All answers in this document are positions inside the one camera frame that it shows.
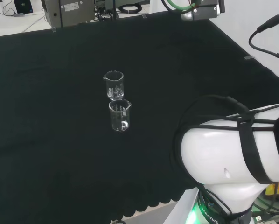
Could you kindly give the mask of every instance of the velcro strap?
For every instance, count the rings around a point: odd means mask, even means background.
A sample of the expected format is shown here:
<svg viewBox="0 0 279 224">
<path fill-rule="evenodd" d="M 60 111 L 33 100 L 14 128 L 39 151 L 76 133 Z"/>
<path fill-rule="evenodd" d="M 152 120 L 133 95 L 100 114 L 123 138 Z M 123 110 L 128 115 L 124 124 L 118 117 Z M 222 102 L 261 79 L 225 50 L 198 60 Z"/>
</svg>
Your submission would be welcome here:
<svg viewBox="0 0 279 224">
<path fill-rule="evenodd" d="M 237 123 L 242 154 L 245 164 L 251 175 L 261 184 L 270 184 L 273 182 L 269 179 L 263 168 L 255 137 L 252 131 L 254 119 L 254 113 L 250 112 L 242 115 L 242 118 Z"/>
</svg>

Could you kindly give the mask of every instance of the glass beaker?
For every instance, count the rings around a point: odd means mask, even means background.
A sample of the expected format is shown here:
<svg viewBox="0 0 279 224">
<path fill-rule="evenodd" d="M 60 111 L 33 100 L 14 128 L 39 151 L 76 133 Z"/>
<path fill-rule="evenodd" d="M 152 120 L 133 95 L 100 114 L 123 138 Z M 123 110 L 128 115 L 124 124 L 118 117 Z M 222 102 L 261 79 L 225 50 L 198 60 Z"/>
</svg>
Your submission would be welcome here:
<svg viewBox="0 0 279 224">
<path fill-rule="evenodd" d="M 110 102 L 111 125 L 115 131 L 122 132 L 130 125 L 131 103 L 126 99 L 114 99 Z"/>
<path fill-rule="evenodd" d="M 124 75 L 120 71 L 109 71 L 103 79 L 106 81 L 106 92 L 110 100 L 120 99 L 124 96 Z"/>
</svg>

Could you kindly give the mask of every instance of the white wall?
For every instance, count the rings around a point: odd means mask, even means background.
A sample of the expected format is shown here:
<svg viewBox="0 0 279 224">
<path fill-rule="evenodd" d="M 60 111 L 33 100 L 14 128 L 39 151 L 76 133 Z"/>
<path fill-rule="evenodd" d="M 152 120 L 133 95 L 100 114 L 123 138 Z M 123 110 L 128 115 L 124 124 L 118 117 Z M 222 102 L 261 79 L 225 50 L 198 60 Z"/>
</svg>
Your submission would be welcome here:
<svg viewBox="0 0 279 224">
<path fill-rule="evenodd" d="M 174 2 L 180 6 L 188 4 L 187 0 L 174 0 Z M 258 26 L 279 14 L 279 0 L 224 0 L 224 2 L 226 12 L 211 21 L 244 50 L 279 76 L 279 60 L 274 56 L 252 49 L 248 44 L 250 35 L 256 31 Z M 164 10 L 160 0 L 151 0 L 150 13 Z M 252 42 L 256 46 L 279 53 L 279 25 L 256 35 Z"/>
</svg>

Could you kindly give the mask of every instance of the label sticker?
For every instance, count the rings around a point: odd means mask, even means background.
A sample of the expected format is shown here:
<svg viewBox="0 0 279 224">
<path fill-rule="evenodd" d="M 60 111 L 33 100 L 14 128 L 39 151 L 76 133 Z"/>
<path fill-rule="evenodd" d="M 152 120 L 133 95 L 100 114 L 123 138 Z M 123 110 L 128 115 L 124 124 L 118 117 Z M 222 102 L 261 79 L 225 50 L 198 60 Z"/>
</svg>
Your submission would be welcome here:
<svg viewBox="0 0 279 224">
<path fill-rule="evenodd" d="M 71 4 L 64 5 L 64 7 L 65 7 L 65 12 L 75 10 L 75 9 L 79 9 L 78 2 L 74 2 L 74 3 L 71 3 Z"/>
</svg>

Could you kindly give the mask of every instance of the black tablecloth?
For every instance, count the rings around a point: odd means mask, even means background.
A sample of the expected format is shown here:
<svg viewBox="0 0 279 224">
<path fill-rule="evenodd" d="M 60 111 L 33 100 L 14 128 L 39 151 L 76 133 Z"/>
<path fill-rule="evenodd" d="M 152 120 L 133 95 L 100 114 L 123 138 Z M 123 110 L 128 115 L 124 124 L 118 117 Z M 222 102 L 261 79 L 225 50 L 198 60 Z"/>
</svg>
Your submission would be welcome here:
<svg viewBox="0 0 279 224">
<path fill-rule="evenodd" d="M 0 224 L 108 224 L 178 200 L 193 185 L 169 150 L 194 98 L 279 103 L 279 77 L 247 55 L 210 21 L 167 13 L 0 37 Z M 110 127 L 110 70 L 133 104 L 124 133 Z M 195 113 L 234 113 L 204 102 Z"/>
</svg>

